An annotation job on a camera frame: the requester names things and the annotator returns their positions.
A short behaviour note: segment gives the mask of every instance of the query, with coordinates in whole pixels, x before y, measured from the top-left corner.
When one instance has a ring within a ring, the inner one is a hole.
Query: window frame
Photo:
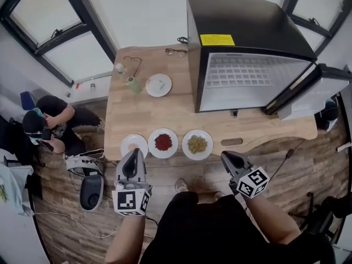
[[[81,22],[62,30],[50,38],[42,45],[34,43],[29,36],[19,27],[19,25],[10,17],[12,11],[21,0],[6,0],[0,9],[0,23],[5,29],[19,42],[22,47],[29,52],[42,66],[51,72],[61,82],[68,87],[72,87],[73,80],[68,80],[57,68],[55,68],[43,55],[57,46],[76,38],[87,32],[92,32],[99,45],[104,50],[107,57],[112,63],[115,61],[116,48],[106,33],[105,28],[100,22],[93,6],[89,0],[68,0],[75,10]]]
[[[348,17],[349,13],[352,10],[352,0],[344,0],[342,2],[342,11],[338,14],[335,22],[331,26],[329,30],[326,30],[325,28],[318,26],[312,21],[303,19],[299,16],[296,16],[293,14],[293,11],[298,3],[298,0],[284,0],[282,9],[288,14],[288,16],[291,18],[291,20],[299,26],[302,26],[304,28],[307,28],[315,33],[318,33],[322,36],[324,36],[323,42],[319,45],[319,47],[315,50],[315,55],[319,56],[320,53],[328,46],[332,38],[336,35],[340,27],[343,25],[345,22],[346,18]]]

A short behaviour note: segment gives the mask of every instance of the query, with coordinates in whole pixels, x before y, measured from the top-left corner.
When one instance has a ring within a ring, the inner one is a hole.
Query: black fridge top
[[[258,48],[316,59],[301,32],[275,3],[264,0],[188,2],[199,35],[231,34],[236,49]]]

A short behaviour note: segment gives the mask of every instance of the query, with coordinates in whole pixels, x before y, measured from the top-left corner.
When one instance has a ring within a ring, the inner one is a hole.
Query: yellow label
[[[203,46],[235,46],[231,34],[201,34]]]

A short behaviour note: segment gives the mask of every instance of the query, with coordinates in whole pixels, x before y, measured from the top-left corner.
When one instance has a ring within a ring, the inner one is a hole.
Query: white bowl
[[[148,154],[148,143],[141,135],[131,134],[123,139],[120,148],[123,157],[131,151],[128,148],[130,145],[136,145],[142,151],[144,158],[146,158]]]
[[[204,150],[204,152],[198,152],[198,153],[191,153],[190,150],[188,149],[188,140],[191,139],[192,136],[198,136],[198,137],[202,137],[204,138],[208,145],[206,147],[206,149]],[[182,139],[182,150],[184,152],[184,154],[186,155],[186,157],[190,158],[191,160],[194,161],[201,161],[204,160],[205,158],[207,158],[212,150],[213,150],[213,139],[211,138],[210,134],[208,132],[205,132],[204,130],[200,130],[200,129],[195,129],[195,130],[191,130],[189,131],[186,135],[184,135],[183,139]]]
[[[166,74],[155,74],[147,80],[145,90],[150,96],[162,97],[170,92],[172,87],[171,78]]]
[[[160,151],[155,147],[155,139],[160,134],[167,134],[171,138],[172,146],[167,151]],[[148,147],[152,155],[157,158],[168,158],[176,153],[178,148],[178,138],[174,131],[167,128],[160,128],[155,130],[152,134],[150,134],[148,139]]]

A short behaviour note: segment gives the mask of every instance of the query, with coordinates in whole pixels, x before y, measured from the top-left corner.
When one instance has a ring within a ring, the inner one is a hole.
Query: hand
[[[52,143],[52,142],[54,142],[54,140],[55,140],[55,137],[54,137],[54,135],[53,134],[51,134],[51,138],[50,138],[50,140],[43,140],[43,139],[40,139],[41,141],[43,141],[43,142],[46,142],[46,143]]]
[[[52,117],[51,115],[46,114],[46,113],[44,113],[44,116],[45,116],[46,123],[48,124],[48,127],[50,129],[55,128],[56,125],[59,124],[59,122],[58,122],[56,117]]]

